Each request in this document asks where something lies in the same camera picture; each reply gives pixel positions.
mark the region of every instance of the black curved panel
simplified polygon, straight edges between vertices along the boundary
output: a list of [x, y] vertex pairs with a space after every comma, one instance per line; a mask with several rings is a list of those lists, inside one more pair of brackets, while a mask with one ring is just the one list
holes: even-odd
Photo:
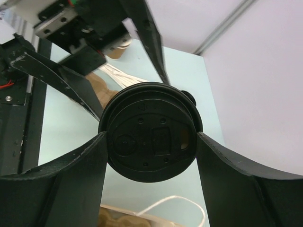
[[197, 162], [211, 227], [303, 226], [303, 176], [239, 155], [198, 134]]
[[0, 226], [97, 226], [105, 134], [23, 174], [0, 177]]

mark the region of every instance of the black plastic bracket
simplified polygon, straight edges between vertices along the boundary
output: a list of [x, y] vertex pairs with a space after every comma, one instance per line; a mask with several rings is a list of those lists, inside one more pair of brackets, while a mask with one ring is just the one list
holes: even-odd
[[97, 120], [103, 108], [90, 84], [81, 74], [57, 64], [24, 46], [7, 53], [10, 66], [32, 75], [82, 105]]

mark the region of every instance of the white wall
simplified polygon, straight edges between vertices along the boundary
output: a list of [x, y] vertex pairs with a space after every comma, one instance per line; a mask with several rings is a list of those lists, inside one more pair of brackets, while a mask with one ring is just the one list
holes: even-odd
[[[241, 0], [146, 0], [163, 37], [173, 49], [193, 52]], [[134, 26], [126, 23], [133, 37]]]
[[303, 175], [303, 1], [258, 1], [205, 62], [227, 147]]

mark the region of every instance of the white cable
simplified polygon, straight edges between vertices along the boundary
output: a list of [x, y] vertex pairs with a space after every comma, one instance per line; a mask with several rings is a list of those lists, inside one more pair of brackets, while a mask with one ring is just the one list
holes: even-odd
[[136, 213], [136, 216], [141, 216], [142, 214], [145, 214], [146, 212], [150, 211], [151, 209], [153, 209], [154, 207], [160, 205], [161, 203], [164, 203], [164, 202], [166, 202], [168, 200], [172, 200], [172, 199], [183, 199], [183, 200], [186, 200], [186, 201], [188, 201], [188, 202], [196, 205], [197, 207], [199, 207], [199, 209], [202, 212], [203, 218], [202, 218], [201, 223], [198, 225], [198, 227], [202, 227], [204, 225], [206, 214], [205, 214], [205, 211], [203, 210], [203, 208], [199, 204], [197, 204], [197, 203], [195, 203], [195, 202], [193, 202], [193, 201], [191, 201], [191, 200], [189, 200], [189, 199], [187, 199], [185, 197], [178, 196], [178, 195], [172, 195], [172, 196], [166, 197], [166, 198], [164, 198], [162, 200], [159, 200], [158, 202], [154, 203], [153, 205], [149, 206], [148, 208], [146, 208], [146, 209], [144, 209], [144, 210]]
[[99, 69], [109, 75], [122, 89], [133, 84], [148, 82], [147, 80], [128, 75], [108, 63], [102, 65]]

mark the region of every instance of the black circular motor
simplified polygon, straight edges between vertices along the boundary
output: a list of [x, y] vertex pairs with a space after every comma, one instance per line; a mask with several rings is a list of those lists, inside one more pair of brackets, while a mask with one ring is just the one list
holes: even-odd
[[156, 82], [130, 86], [107, 105], [99, 132], [107, 131], [108, 163], [139, 182], [159, 182], [186, 170], [203, 131], [194, 103], [174, 87]]

